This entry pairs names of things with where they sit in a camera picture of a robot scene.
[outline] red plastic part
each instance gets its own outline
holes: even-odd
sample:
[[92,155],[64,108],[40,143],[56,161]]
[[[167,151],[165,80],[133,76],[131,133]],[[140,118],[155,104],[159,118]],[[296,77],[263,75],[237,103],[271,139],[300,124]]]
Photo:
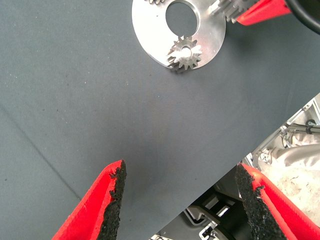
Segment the red plastic part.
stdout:
[[106,207],[113,201],[117,178],[112,178],[122,160],[108,165],[94,181],[80,203],[60,227],[52,240],[96,240]]
[[261,198],[288,240],[320,239],[320,228],[314,224],[265,175],[255,168],[242,164],[253,177],[252,188],[260,189]]
[[237,21],[248,26],[290,13],[285,0],[260,0],[242,14]]

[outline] aluminum plate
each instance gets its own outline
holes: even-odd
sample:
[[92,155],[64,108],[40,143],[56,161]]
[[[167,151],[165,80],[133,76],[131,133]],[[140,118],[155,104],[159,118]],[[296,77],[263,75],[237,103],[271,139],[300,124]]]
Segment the aluminum plate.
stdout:
[[226,20],[222,14],[211,14],[212,0],[165,0],[158,5],[147,0],[133,0],[132,23],[143,49],[158,63],[168,67],[168,53],[178,40],[169,28],[166,11],[173,3],[188,5],[195,13],[197,28],[193,40],[201,46],[201,61],[194,69],[209,63],[219,52],[226,34]]

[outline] circular hole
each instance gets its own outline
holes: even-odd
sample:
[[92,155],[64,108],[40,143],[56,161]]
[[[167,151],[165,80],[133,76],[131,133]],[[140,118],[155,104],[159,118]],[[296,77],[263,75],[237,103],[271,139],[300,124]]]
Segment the circular hole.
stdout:
[[177,36],[192,36],[197,31],[198,21],[195,12],[181,2],[172,3],[165,13],[166,23]]
[[187,46],[183,47],[181,50],[181,55],[184,58],[189,58],[192,55],[191,49],[188,48]]

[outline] gear teeth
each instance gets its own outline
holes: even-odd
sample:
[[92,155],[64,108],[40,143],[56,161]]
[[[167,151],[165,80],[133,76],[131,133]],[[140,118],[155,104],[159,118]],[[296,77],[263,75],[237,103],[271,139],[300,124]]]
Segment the gear teeth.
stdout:
[[165,0],[149,0],[150,4],[155,3],[156,5],[158,5],[159,3],[164,3],[164,2],[165,2]]
[[[200,55],[202,54],[200,51],[201,46],[197,45],[197,42],[197,40],[192,39],[192,36],[178,36],[178,41],[174,41],[174,45],[167,55],[168,67],[178,73],[197,67],[198,62],[201,61]],[[191,51],[191,56],[183,55],[182,50],[184,48],[188,48]]]
[[214,5],[211,14],[218,15],[221,13],[227,22],[234,24],[245,11],[257,2],[258,0],[215,0],[211,5]]

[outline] gray tablecloth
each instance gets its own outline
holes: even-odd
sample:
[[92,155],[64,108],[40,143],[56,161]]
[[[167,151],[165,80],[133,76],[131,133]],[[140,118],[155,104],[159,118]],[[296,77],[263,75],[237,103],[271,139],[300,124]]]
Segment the gray tablecloth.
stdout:
[[146,240],[319,92],[319,60],[288,15],[228,24],[211,63],[174,74],[130,0],[0,0],[0,239],[49,239],[125,159],[118,239]]

